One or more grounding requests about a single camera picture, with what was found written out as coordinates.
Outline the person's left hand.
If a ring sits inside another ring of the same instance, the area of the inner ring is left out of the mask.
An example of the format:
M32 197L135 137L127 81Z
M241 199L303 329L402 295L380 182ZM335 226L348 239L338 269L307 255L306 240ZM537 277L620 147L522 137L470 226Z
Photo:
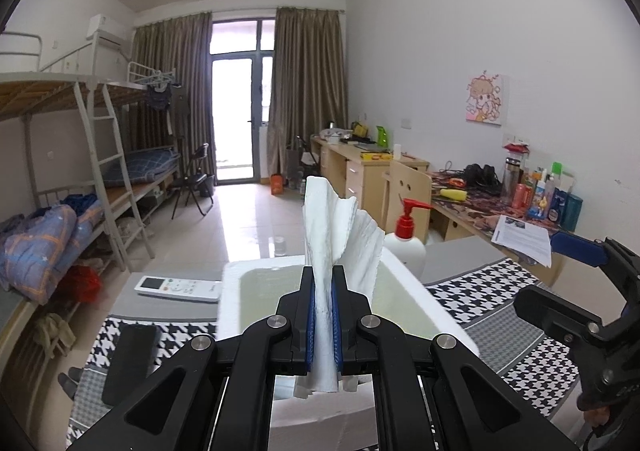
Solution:
M604 426L611 418L611 410L609 407L600 407L588 410L582 413L584 421L592 428Z

